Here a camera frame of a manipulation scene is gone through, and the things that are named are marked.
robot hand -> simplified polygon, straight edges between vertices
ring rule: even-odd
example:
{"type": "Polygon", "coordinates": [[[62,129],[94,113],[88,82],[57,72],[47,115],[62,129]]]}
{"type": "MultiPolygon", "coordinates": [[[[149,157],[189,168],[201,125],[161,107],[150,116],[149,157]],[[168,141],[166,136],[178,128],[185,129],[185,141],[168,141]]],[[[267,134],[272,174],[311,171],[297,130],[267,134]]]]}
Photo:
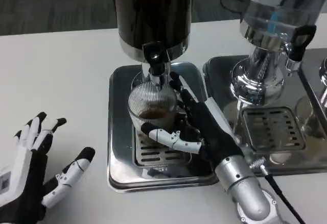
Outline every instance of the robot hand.
{"type": "Polygon", "coordinates": [[[0,172],[0,223],[42,220],[47,208],[66,196],[95,155],[93,148],[84,148],[61,173],[43,184],[53,133],[66,123],[65,118],[48,120],[48,126],[41,130],[45,117],[44,112],[39,113],[14,136],[17,151],[13,168],[0,172]]]}
{"type": "Polygon", "coordinates": [[[260,187],[216,102],[212,98],[198,101],[182,76],[175,72],[170,76],[170,85],[180,94],[188,123],[200,132],[201,139],[198,142],[183,141],[179,131],[169,133],[150,123],[141,126],[143,133],[168,147],[201,154],[208,160],[226,193],[235,202],[241,222],[284,223],[275,199],[260,187]]]}

white countertop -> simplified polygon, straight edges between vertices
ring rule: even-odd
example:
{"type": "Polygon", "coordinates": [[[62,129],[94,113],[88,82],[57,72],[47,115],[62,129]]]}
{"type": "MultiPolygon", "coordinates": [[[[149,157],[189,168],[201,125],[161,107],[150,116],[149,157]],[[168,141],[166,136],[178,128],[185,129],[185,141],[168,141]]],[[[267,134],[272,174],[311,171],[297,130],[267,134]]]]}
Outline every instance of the white countertop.
{"type": "MultiPolygon", "coordinates": [[[[311,48],[327,47],[326,22],[327,14],[322,14],[311,48]]],[[[211,57],[248,54],[250,49],[239,33],[238,20],[195,23],[190,47],[177,61],[201,69],[211,57]]],[[[86,174],[64,201],[48,211],[44,223],[240,223],[220,184],[125,194],[108,187],[109,78],[119,66],[137,64],[122,52],[117,29],[0,37],[0,58],[2,160],[10,158],[12,136],[40,111],[68,121],[55,133],[47,179],[83,147],[96,150],[86,174]]],[[[327,173],[276,181],[307,223],[325,223],[327,173]]],[[[297,223],[277,202],[283,218],[297,223]]]]}

metal base plate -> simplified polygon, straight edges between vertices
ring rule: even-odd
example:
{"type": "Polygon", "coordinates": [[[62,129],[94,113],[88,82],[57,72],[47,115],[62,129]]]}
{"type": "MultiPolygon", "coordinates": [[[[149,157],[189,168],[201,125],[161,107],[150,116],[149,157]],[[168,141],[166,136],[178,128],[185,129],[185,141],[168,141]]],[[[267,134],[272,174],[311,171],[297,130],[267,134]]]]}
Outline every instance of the metal base plate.
{"type": "Polygon", "coordinates": [[[321,61],[326,56],[327,49],[307,50],[302,65],[304,74],[300,76],[295,73],[287,77],[285,63],[280,62],[285,77],[280,98],[268,106],[247,106],[240,110],[240,103],[230,90],[230,72],[247,56],[215,57],[204,65],[208,95],[215,99],[240,137],[240,147],[248,162],[265,157],[268,170],[275,175],[327,170],[327,137],[325,133],[323,136],[319,133],[318,138],[307,132],[306,121],[312,112],[310,103],[305,106],[307,111],[303,111],[303,105],[299,109],[303,97],[307,97],[303,80],[308,80],[317,94],[321,91],[322,85],[316,80],[321,61]]]}
{"type": "Polygon", "coordinates": [[[173,150],[159,143],[144,143],[135,135],[135,156],[139,166],[161,164],[187,164],[191,160],[191,154],[173,150]]]}
{"type": "MultiPolygon", "coordinates": [[[[173,63],[200,101],[205,90],[200,71],[191,63],[173,63]]],[[[109,86],[108,169],[109,185],[117,192],[211,185],[218,181],[208,162],[198,155],[149,147],[135,137],[127,100],[140,65],[115,70],[109,86]]]]}
{"type": "Polygon", "coordinates": [[[273,153],[305,148],[300,128],[288,107],[245,108],[243,124],[257,153],[273,153]]]}

coffee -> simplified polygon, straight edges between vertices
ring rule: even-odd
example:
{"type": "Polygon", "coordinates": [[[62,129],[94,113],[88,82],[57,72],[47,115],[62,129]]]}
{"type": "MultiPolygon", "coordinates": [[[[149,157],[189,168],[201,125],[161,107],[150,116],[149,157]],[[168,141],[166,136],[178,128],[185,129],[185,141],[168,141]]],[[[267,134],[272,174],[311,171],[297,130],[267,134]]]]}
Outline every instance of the coffee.
{"type": "Polygon", "coordinates": [[[162,108],[149,109],[144,111],[139,116],[144,119],[158,119],[166,117],[167,112],[162,108]]]}
{"type": "Polygon", "coordinates": [[[121,38],[130,46],[180,44],[190,32],[192,0],[115,0],[121,38]]]}

floor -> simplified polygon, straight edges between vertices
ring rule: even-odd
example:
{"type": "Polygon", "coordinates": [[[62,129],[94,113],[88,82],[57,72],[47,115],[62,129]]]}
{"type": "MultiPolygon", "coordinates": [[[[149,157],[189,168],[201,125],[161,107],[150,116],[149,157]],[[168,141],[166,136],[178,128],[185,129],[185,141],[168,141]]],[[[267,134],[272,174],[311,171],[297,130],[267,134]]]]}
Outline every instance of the floor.
{"type": "MultiPolygon", "coordinates": [[[[246,4],[224,0],[241,11],[246,4]]],[[[193,22],[237,19],[220,0],[194,0],[193,22]]],[[[116,28],[112,0],[0,0],[0,35],[116,28]]]]}

